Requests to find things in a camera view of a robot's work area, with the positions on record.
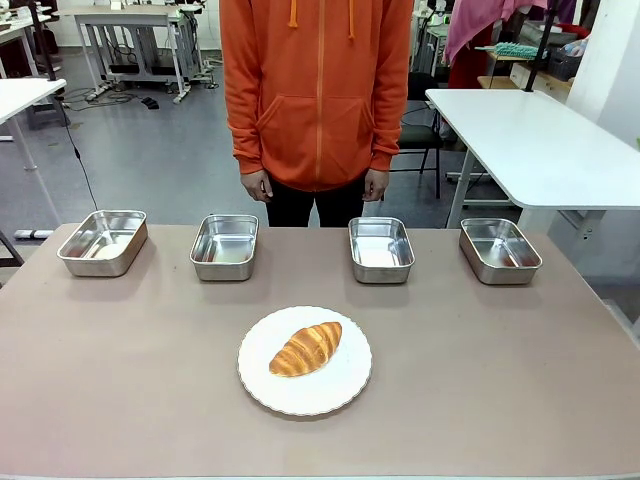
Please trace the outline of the person's right hand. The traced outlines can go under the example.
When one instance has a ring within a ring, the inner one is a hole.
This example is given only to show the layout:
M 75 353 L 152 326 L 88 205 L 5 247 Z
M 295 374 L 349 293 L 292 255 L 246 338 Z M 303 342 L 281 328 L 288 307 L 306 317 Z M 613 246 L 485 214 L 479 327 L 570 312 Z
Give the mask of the person's right hand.
M 269 175 L 265 170 L 241 174 L 240 180 L 249 196 L 255 201 L 269 203 L 272 200 L 273 191 Z

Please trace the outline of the person's left hand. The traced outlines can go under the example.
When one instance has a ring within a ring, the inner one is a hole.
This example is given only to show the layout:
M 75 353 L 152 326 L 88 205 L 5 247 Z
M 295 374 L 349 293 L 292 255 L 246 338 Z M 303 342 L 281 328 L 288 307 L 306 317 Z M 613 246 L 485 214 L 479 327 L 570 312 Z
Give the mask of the person's left hand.
M 364 202 L 379 201 L 389 185 L 389 172 L 369 169 L 365 175 Z

